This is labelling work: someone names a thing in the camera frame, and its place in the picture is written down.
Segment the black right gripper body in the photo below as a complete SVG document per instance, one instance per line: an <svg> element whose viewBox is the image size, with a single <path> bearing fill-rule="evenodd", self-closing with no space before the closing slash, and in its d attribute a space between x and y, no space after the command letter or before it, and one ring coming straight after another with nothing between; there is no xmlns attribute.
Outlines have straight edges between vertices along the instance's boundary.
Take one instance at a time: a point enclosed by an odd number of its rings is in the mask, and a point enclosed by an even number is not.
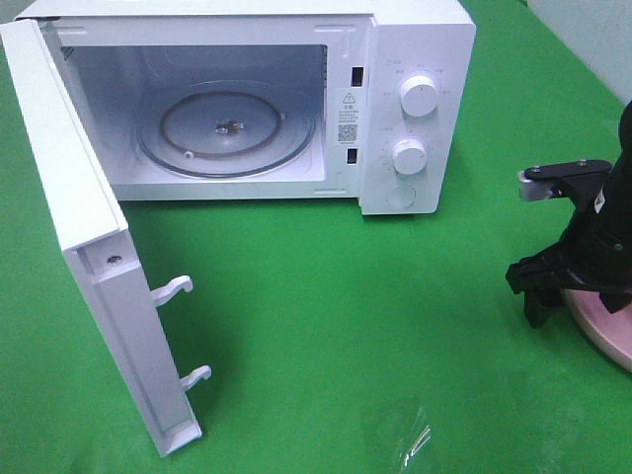
<svg viewBox="0 0 632 474"><path fill-rule="evenodd" d="M576 288L596 291L606 310L631 303L631 107L621 116L621 155L592 208L576 214L560 242Z"/></svg>

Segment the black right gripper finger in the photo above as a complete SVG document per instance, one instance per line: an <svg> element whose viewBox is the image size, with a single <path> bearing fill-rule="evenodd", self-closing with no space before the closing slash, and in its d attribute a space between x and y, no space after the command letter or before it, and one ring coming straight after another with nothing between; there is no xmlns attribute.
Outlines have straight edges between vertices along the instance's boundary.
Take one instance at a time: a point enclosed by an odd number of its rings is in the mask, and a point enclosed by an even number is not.
<svg viewBox="0 0 632 474"><path fill-rule="evenodd" d="M523 313L533 329L542 327L552 311L562 305L560 290L528 290L523 296Z"/></svg>
<svg viewBox="0 0 632 474"><path fill-rule="evenodd" d="M510 264L506 280L514 294L534 293L538 296L558 296L561 250L545 249L533 256Z"/></svg>

